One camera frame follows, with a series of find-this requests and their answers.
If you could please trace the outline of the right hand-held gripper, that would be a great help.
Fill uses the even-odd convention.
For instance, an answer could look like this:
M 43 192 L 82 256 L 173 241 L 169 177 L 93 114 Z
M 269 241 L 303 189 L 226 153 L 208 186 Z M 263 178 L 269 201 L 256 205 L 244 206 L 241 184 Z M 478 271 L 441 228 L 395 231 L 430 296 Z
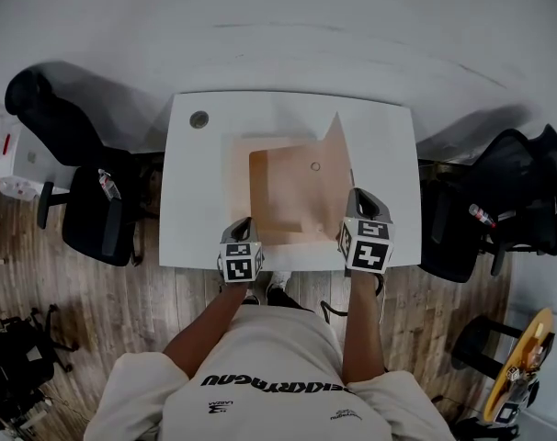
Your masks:
M 388 207 L 370 192 L 352 188 L 337 235 L 346 272 L 383 273 L 392 255 L 393 238 Z

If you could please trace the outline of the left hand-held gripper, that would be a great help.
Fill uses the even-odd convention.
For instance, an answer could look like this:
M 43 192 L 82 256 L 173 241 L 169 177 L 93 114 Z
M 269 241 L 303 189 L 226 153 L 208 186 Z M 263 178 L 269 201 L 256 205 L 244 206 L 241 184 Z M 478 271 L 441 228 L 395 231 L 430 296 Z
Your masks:
M 263 246 L 252 217 L 242 218 L 224 230 L 217 266 L 225 283 L 255 282 L 263 264 Z

